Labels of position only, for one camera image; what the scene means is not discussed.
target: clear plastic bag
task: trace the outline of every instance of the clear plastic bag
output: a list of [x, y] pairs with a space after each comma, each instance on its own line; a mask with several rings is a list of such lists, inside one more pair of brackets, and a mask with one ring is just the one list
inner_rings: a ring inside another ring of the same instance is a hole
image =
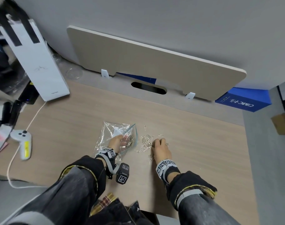
[[135, 124], [130, 126], [129, 124], [110, 123], [104, 121], [99, 139], [93, 152], [93, 157], [95, 157], [99, 151], [108, 147], [111, 138], [118, 135], [127, 136], [127, 145], [120, 147], [120, 152], [116, 158], [116, 161], [122, 161], [126, 152], [131, 148], [134, 148], [137, 144], [137, 130]]

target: blue box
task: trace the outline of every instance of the blue box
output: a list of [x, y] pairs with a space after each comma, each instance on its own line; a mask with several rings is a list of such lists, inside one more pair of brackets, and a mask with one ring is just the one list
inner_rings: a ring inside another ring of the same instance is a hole
[[230, 89], [215, 102], [251, 112], [272, 104], [268, 90], [240, 87]]

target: dark jacket sleeve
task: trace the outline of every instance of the dark jacket sleeve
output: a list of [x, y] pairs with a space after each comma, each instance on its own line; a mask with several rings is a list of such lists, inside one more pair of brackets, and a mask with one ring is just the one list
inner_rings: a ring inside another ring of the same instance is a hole
[[59, 179], [21, 209], [8, 224], [83, 224], [106, 186], [101, 160], [84, 156], [68, 165]]
[[191, 171], [177, 175], [166, 189], [181, 225], [239, 225], [213, 201], [217, 189]]

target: wooden desk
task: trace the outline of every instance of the wooden desk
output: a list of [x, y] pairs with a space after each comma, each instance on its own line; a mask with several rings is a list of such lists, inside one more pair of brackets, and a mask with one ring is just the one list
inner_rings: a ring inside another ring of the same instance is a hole
[[[66, 165], [93, 154], [103, 121], [136, 123], [139, 136], [163, 134], [179, 169], [191, 170], [214, 185], [216, 202], [235, 219], [259, 224], [244, 127], [75, 82], [68, 84], [71, 95], [48, 102], [33, 121], [29, 128], [32, 157], [24, 162], [15, 158], [12, 178], [49, 186]], [[25, 129], [42, 104], [39, 98], [26, 106], [16, 129]], [[18, 147], [17, 142], [9, 143], [0, 153], [0, 175], [6, 175]], [[125, 205], [138, 200], [142, 210], [176, 218], [148, 155], [128, 152], [124, 162], [130, 165], [129, 180], [125, 185], [109, 180], [105, 193], [114, 192]]]

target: cardboard box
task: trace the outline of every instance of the cardboard box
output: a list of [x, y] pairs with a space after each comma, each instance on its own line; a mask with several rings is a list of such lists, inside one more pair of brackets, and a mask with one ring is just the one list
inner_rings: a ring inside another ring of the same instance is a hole
[[251, 112], [272, 104], [268, 90], [239, 87], [230, 89], [215, 102]]
[[272, 117], [272, 122], [279, 135], [285, 135], [285, 113]]

